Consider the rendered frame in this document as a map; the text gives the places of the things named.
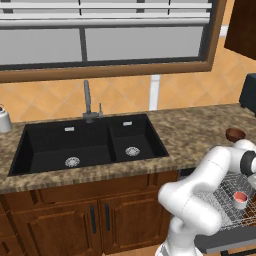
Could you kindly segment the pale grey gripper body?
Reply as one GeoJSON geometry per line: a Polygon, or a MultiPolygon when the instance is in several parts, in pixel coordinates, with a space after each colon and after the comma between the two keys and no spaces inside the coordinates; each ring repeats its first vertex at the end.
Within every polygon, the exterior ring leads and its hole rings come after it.
{"type": "Polygon", "coordinates": [[[252,188],[256,190],[256,173],[250,175],[247,179],[252,188]]]}

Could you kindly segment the pink cup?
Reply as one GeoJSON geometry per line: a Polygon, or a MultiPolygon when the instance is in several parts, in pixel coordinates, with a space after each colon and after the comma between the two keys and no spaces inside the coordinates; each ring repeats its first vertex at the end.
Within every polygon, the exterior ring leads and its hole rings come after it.
{"type": "Polygon", "coordinates": [[[236,209],[243,210],[246,208],[248,196],[242,191],[237,191],[233,194],[233,205],[236,209]]]}

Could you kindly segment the brown bowl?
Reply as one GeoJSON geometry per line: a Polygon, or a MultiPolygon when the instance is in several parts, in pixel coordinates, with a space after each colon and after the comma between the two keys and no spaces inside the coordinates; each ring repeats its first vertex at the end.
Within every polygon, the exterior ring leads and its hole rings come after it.
{"type": "Polygon", "coordinates": [[[237,142],[238,140],[245,139],[246,134],[238,128],[228,128],[226,130],[226,138],[231,142],[237,142]]]}

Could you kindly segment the grey dishwasher door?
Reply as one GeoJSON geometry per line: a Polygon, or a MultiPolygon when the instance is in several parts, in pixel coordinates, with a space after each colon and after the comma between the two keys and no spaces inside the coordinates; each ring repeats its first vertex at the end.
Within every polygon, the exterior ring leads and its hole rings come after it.
{"type": "Polygon", "coordinates": [[[206,254],[220,252],[221,256],[246,256],[256,253],[256,226],[238,227],[219,231],[213,236],[198,235],[196,247],[206,254]],[[228,253],[229,249],[255,245],[255,248],[238,253],[228,253]]]}

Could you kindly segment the brown cupboard door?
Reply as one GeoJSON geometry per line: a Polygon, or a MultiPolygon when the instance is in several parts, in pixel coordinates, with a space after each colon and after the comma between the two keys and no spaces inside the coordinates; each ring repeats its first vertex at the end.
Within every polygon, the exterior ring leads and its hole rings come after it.
{"type": "Polygon", "coordinates": [[[170,214],[158,203],[157,194],[150,191],[100,200],[105,254],[161,244],[165,240],[170,214]],[[110,207],[110,231],[106,230],[106,203],[110,207]]]}
{"type": "Polygon", "coordinates": [[[28,256],[101,256],[98,206],[95,200],[13,213],[28,256]],[[93,234],[90,206],[94,206],[93,234]]]}

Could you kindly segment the black countertop appliance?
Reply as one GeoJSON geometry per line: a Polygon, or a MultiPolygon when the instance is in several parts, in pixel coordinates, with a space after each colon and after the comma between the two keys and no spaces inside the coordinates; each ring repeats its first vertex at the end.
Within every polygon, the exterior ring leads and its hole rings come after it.
{"type": "Polygon", "coordinates": [[[256,116],[256,73],[249,73],[243,84],[239,103],[242,108],[247,108],[256,116]]]}

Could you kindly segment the brown panel under sink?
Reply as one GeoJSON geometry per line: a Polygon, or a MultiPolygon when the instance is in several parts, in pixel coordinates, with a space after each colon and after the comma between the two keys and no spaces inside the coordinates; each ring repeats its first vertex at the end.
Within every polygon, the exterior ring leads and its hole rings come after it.
{"type": "Polygon", "coordinates": [[[53,204],[139,191],[146,189],[148,183],[148,175],[139,175],[39,189],[38,195],[44,204],[53,204]]]}

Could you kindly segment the black double sink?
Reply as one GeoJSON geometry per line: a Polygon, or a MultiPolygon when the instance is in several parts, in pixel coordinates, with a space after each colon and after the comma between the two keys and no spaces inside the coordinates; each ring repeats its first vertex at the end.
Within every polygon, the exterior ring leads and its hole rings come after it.
{"type": "Polygon", "coordinates": [[[11,176],[166,157],[145,114],[27,124],[11,176]]]}

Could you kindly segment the grey sink tap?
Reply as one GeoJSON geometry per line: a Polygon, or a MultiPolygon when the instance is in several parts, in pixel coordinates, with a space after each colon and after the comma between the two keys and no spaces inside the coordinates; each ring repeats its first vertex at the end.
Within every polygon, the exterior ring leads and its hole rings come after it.
{"type": "Polygon", "coordinates": [[[97,118],[103,117],[102,105],[99,105],[98,112],[91,111],[91,96],[90,96],[90,88],[89,88],[89,81],[84,81],[84,95],[85,95],[85,106],[86,111],[82,114],[82,118],[87,123],[92,123],[97,118]]]}

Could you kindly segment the wooden framed window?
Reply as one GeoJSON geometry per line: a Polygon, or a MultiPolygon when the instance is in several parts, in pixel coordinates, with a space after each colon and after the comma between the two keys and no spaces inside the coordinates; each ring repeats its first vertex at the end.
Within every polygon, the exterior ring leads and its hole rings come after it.
{"type": "Polygon", "coordinates": [[[204,72],[227,0],[0,0],[0,83],[204,72]]]}

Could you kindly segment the brown drawer front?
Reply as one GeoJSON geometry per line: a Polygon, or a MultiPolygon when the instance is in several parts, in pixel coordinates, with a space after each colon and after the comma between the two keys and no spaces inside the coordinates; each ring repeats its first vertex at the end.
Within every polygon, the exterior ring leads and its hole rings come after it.
{"type": "Polygon", "coordinates": [[[5,214],[0,215],[0,256],[24,256],[24,250],[5,214]]]}

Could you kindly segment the white jar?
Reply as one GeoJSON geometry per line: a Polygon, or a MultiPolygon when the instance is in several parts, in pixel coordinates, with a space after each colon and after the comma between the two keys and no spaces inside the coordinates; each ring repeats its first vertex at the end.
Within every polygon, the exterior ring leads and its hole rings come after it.
{"type": "Polygon", "coordinates": [[[8,111],[0,104],[0,133],[7,133],[12,130],[12,122],[8,111]]]}

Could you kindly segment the dark brown wall cupboard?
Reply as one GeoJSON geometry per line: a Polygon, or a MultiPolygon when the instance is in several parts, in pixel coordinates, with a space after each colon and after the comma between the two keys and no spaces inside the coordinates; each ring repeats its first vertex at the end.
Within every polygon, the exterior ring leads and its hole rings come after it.
{"type": "Polygon", "coordinates": [[[256,0],[235,0],[224,47],[256,60],[256,0]]]}

